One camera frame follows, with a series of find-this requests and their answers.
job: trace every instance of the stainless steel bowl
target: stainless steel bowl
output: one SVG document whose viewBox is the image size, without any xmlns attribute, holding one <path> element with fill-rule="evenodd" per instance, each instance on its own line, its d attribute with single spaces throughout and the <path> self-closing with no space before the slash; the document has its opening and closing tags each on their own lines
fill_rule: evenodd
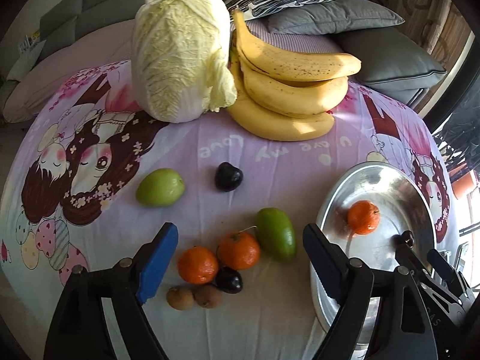
<svg viewBox="0 0 480 360">
<path fill-rule="evenodd" d="M 373 233 L 352 236 L 347 225 L 347 211 L 359 200 L 370 200 L 377 205 L 381 218 Z M 365 162 L 349 169 L 326 197 L 317 216 L 317 225 L 347 257 L 359 257 L 370 268 L 385 271 L 393 271 L 398 265 L 392 236 L 410 230 L 415 238 L 413 251 L 430 268 L 427 252 L 436 246 L 430 209 L 417 186 L 390 164 Z M 327 332 L 339 306 L 325 293 L 313 266 L 310 267 L 310 285 L 317 318 Z M 379 298 L 370 300 L 357 350 L 368 346 L 378 303 Z"/>
</svg>

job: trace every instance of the striped pink fabric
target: striped pink fabric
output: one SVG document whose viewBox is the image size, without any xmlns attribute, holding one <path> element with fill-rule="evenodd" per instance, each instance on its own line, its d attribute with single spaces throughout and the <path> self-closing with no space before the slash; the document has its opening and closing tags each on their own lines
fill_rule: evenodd
<svg viewBox="0 0 480 360">
<path fill-rule="evenodd" d="M 263 21 L 265 19 L 248 20 L 250 32 L 263 41 L 284 50 L 301 53 L 341 53 L 342 49 L 327 35 L 295 35 L 271 34 Z M 235 24 L 230 24 L 230 32 L 235 29 Z"/>
</svg>

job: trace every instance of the blue gripper pad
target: blue gripper pad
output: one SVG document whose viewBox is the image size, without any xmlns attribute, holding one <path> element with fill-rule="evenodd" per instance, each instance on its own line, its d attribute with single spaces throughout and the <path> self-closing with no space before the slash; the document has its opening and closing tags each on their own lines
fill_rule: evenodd
<svg viewBox="0 0 480 360">
<path fill-rule="evenodd" d="M 148 299 L 153 298 L 157 293 L 158 286 L 162 282 L 178 241 L 177 227 L 170 223 L 157 249 L 152 253 L 150 260 L 140 272 L 140 283 L 136 297 L 141 304 L 145 304 Z"/>
</svg>

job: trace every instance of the bunch of bananas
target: bunch of bananas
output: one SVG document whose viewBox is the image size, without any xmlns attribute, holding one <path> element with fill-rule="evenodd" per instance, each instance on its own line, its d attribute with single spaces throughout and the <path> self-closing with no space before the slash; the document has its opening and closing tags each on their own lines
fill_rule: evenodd
<svg viewBox="0 0 480 360">
<path fill-rule="evenodd" d="M 269 140 L 309 140 L 329 132 L 335 120 L 326 111 L 343 100 L 347 76 L 358 73 L 361 62 L 350 54 L 282 50 L 252 35 L 243 12 L 232 17 L 230 71 L 238 94 L 227 110 L 233 119 Z"/>
</svg>

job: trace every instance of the kiwi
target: kiwi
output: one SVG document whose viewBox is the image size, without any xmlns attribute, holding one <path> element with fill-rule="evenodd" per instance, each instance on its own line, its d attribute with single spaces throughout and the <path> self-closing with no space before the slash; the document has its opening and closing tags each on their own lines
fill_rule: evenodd
<svg viewBox="0 0 480 360">
<path fill-rule="evenodd" d="M 191 309 L 194 304 L 194 295 L 186 287 L 172 287 L 166 293 L 166 301 L 168 304 L 176 310 L 188 310 Z"/>
<path fill-rule="evenodd" d="M 214 309 L 215 307 L 220 306 L 222 295 L 222 291 L 211 284 L 200 286 L 193 292 L 195 301 L 204 309 Z"/>
</svg>

